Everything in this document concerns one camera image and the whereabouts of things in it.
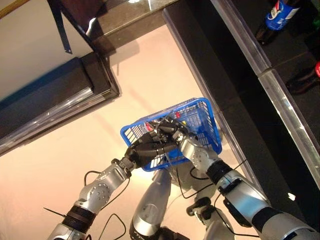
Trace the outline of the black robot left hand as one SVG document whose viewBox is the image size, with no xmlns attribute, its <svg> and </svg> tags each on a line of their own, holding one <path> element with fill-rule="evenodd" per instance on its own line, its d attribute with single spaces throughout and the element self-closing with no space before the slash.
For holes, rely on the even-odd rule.
<svg viewBox="0 0 320 240">
<path fill-rule="evenodd" d="M 149 131 L 133 142 L 126 150 L 124 157 L 135 163 L 136 169 L 145 167 L 157 156 L 178 148 L 171 135 Z"/>
</svg>

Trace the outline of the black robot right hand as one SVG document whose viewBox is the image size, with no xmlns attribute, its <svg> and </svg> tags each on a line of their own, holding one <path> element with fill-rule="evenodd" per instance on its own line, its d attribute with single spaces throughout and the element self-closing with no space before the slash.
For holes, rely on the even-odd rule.
<svg viewBox="0 0 320 240">
<path fill-rule="evenodd" d="M 155 128 L 171 136 L 175 141 L 180 141 L 184 137 L 191 136 L 191 132 L 185 123 L 169 116 L 162 118 L 160 122 L 156 123 Z"/>
</svg>

